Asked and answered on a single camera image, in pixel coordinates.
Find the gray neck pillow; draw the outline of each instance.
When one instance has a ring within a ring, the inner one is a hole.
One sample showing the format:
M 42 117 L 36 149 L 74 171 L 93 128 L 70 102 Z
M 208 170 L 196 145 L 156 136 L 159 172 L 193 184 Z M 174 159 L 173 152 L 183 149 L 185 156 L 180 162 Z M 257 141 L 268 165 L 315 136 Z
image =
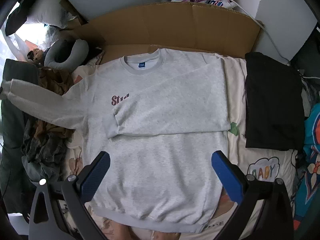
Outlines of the gray neck pillow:
M 51 46 L 47 55 L 45 56 L 44 66 L 60 70 L 65 69 L 69 72 L 73 72 L 86 59 L 89 53 L 89 45 L 84 40 L 76 40 L 72 47 L 71 54 L 67 60 L 62 63 L 58 63 L 54 60 L 54 57 L 59 52 L 63 42 L 64 40 L 60 39 Z

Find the cardboard sheet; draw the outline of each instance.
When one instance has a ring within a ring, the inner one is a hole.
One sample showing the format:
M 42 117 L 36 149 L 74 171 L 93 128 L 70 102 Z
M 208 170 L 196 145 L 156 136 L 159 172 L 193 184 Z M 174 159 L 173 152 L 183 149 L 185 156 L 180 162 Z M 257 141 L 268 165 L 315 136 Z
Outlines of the cardboard sheet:
M 213 5 L 166 2 L 121 9 L 69 31 L 101 46 L 101 63 L 155 48 L 217 52 L 244 58 L 259 33 L 248 16 Z

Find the sweatshirt sleeve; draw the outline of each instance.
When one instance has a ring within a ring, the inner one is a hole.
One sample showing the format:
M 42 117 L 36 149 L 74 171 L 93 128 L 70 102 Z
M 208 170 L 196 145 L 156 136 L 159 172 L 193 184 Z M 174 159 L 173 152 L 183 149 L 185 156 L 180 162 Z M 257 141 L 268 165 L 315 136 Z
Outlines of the sweatshirt sleeve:
M 108 138 L 229 130 L 221 59 L 130 95 L 113 114 Z
M 23 112 L 68 129 L 82 128 L 86 113 L 79 83 L 63 96 L 18 79 L 3 81 L 1 87 L 1 99 L 8 98 Z

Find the black garment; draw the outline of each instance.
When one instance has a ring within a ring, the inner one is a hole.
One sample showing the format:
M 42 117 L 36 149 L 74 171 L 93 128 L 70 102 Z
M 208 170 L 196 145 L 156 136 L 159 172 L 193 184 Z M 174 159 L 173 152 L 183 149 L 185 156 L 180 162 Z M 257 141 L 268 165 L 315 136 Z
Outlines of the black garment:
M 31 63 L 7 59 L 3 79 L 10 81 L 13 78 L 38 84 L 38 68 Z M 4 140 L 0 161 L 2 193 L 8 183 L 4 203 L 8 213 L 30 213 L 36 187 L 30 182 L 21 161 L 23 133 L 30 116 L 15 107 L 8 99 L 1 101 L 1 115 Z
M 302 149 L 304 110 L 299 73 L 259 52 L 247 61 L 247 148 Z
M 93 59 L 94 57 L 98 56 L 102 52 L 102 49 L 98 49 L 89 45 L 89 52 L 87 57 L 85 58 L 82 65 L 86 65 L 89 60 Z

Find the black folded clothing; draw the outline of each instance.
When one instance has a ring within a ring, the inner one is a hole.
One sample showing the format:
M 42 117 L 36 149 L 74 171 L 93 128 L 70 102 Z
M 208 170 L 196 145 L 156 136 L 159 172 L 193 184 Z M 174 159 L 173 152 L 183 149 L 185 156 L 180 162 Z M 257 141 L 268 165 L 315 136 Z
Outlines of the black folded clothing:
M 246 148 L 302 149 L 304 110 L 298 71 L 259 52 L 245 55 Z

